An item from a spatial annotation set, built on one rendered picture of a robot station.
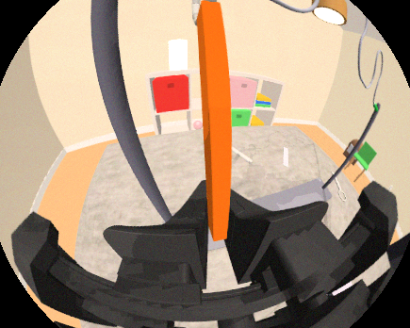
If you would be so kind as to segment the white hoop with orange handle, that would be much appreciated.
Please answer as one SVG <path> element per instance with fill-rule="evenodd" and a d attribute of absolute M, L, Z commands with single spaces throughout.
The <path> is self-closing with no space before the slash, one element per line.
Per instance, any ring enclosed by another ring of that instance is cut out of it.
<path fill-rule="evenodd" d="M 200 1 L 192 0 L 192 14 L 200 51 L 208 225 L 213 242 L 217 242 L 226 239 L 230 216 L 231 85 L 221 3 L 204 0 L 200 5 Z"/>

